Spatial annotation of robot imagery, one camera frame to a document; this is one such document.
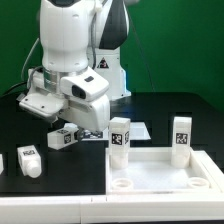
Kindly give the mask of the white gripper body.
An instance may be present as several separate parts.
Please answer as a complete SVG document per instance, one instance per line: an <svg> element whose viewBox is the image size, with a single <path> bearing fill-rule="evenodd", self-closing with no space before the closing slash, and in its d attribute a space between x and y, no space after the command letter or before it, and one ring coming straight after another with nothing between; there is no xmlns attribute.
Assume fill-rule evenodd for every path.
<svg viewBox="0 0 224 224"><path fill-rule="evenodd" d="M109 83L94 70L31 73L19 106L51 122L61 118L89 131L103 131L110 120Z"/></svg>

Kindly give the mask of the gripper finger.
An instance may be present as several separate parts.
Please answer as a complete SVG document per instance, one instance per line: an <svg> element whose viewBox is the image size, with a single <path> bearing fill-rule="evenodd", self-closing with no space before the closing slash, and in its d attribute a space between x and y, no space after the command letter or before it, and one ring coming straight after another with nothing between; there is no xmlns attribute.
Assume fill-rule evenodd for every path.
<svg viewBox="0 0 224 224"><path fill-rule="evenodd" d="M84 138L84 129L81 128L81 129L78 129L76 132L75 132L75 139L77 141L82 141Z"/></svg>

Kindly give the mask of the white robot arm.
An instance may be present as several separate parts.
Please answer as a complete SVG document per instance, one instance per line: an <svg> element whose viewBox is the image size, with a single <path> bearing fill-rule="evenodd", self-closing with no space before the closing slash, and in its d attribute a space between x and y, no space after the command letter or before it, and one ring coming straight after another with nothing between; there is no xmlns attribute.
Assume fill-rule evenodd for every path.
<svg viewBox="0 0 224 224"><path fill-rule="evenodd" d="M138 1L41 0L42 65L29 71L20 106L77 125L77 139L105 130L110 103L130 94L120 46L129 33L127 7Z"/></svg>

